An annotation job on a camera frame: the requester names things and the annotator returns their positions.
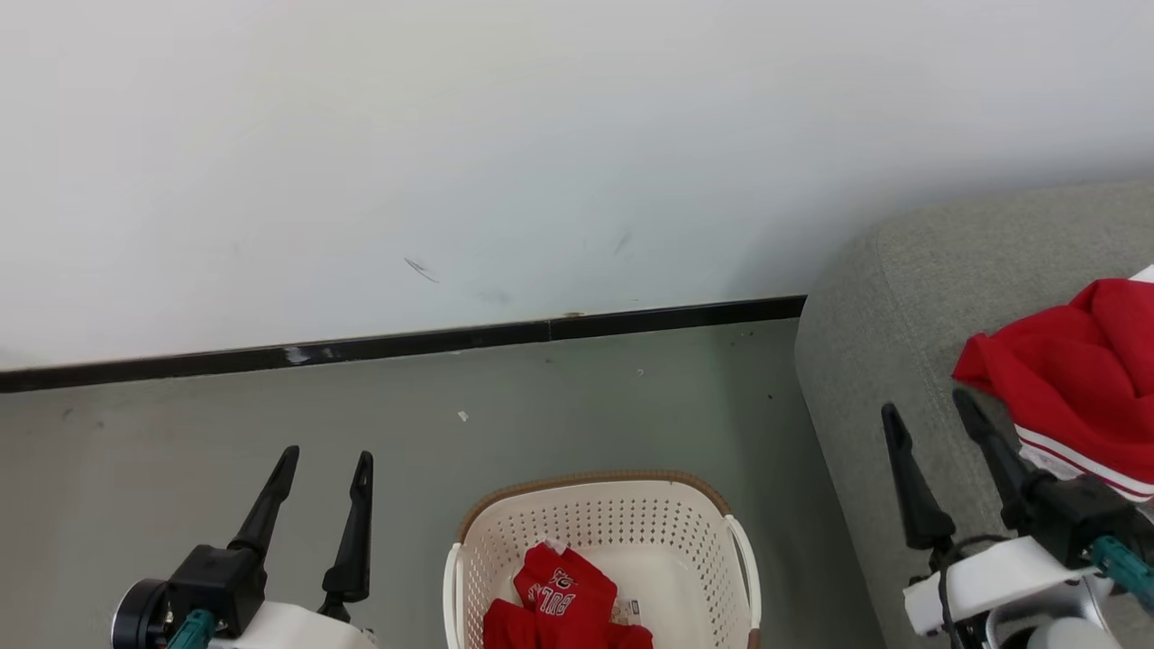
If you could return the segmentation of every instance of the gray fabric upholstery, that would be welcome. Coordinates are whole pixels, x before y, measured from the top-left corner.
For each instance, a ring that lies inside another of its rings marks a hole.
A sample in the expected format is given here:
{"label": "gray fabric upholstery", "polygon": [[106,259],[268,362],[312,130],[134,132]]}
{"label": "gray fabric upholstery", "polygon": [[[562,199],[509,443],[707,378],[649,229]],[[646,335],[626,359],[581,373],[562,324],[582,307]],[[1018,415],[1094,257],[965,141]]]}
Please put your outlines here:
{"label": "gray fabric upholstery", "polygon": [[[902,539],[879,410],[893,401],[959,535],[1004,532],[981,453],[953,410],[962,344],[1099,277],[1154,263],[1154,182],[1081,186],[926,209],[854,240],[802,314],[797,374],[890,649],[945,646],[909,631],[901,590],[926,574]],[[1005,420],[998,408],[995,416]],[[1154,646],[1132,598],[1112,598],[1126,649]]]}

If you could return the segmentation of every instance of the black cable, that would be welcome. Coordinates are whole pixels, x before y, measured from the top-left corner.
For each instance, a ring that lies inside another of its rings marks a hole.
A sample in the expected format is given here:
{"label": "black cable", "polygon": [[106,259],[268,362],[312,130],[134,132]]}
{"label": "black cable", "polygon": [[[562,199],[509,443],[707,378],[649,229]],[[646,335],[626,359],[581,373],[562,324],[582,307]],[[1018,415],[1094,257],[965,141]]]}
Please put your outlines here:
{"label": "black cable", "polygon": [[945,588],[946,574],[950,572],[950,566],[958,560],[958,557],[961,555],[961,551],[971,545],[976,545],[979,543],[1002,543],[1004,540],[1010,539],[996,534],[981,534],[972,536],[956,543],[953,547],[951,547],[942,558],[942,569],[939,570],[942,576],[938,579],[938,599],[942,600],[942,626],[950,635],[950,646],[954,649],[966,649],[966,646],[961,643],[961,636],[958,635],[958,628],[953,624],[953,616],[950,614],[950,596],[946,594]]}

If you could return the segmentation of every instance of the red garment on sofa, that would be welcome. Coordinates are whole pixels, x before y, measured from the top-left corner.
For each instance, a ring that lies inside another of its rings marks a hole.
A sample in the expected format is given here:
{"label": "red garment on sofa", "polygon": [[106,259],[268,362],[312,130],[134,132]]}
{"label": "red garment on sofa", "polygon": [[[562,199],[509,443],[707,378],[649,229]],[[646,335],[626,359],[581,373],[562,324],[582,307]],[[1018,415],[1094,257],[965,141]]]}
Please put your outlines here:
{"label": "red garment on sofa", "polygon": [[1004,401],[1047,458],[1154,497],[1154,284],[1099,279],[1066,306],[977,334],[953,378]]}
{"label": "red garment on sofa", "polygon": [[617,585],[570,549],[529,549],[514,588],[525,607],[489,605],[485,649],[653,649],[649,629],[609,621]]}

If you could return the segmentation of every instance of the brown basket rim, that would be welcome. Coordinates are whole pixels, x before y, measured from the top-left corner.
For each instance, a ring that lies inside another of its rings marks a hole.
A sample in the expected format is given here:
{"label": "brown basket rim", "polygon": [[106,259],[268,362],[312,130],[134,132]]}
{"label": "brown basket rim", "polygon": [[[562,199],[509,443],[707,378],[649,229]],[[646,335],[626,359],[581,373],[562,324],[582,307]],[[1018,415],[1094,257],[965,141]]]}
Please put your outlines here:
{"label": "brown basket rim", "polygon": [[524,495],[526,493],[533,493],[537,491],[547,491],[550,488],[567,487],[586,485],[593,483],[628,483],[628,482],[659,482],[659,483],[680,483],[690,486],[699,492],[702,492],[713,505],[718,508],[718,512],[722,516],[728,516],[732,512],[729,510],[729,503],[721,498],[715,488],[705,480],[698,478],[692,473],[687,473],[684,471],[587,471],[584,473],[570,473],[568,476],[560,476],[556,478],[547,478],[544,480],[530,480],[527,483],[520,483],[517,485],[508,486],[504,488],[499,488],[493,493],[486,495],[481,500],[473,505],[473,507],[465,514],[465,519],[460,522],[460,527],[457,528],[457,543],[464,544],[465,537],[469,535],[470,528],[473,525],[473,521],[481,515],[481,512],[488,509],[493,505],[514,498],[517,495]]}

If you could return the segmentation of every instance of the laundry basket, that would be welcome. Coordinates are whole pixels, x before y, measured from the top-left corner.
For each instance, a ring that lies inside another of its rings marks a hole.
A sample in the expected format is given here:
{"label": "laundry basket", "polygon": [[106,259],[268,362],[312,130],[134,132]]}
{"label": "laundry basket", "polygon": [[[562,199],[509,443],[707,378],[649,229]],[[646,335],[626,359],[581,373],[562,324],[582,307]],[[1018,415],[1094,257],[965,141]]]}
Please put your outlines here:
{"label": "laundry basket", "polygon": [[482,649],[496,598],[545,538],[565,543],[636,599],[654,649],[758,646],[760,584],[741,523],[705,482],[673,471],[615,471],[517,485],[465,516],[444,566],[449,649]]}

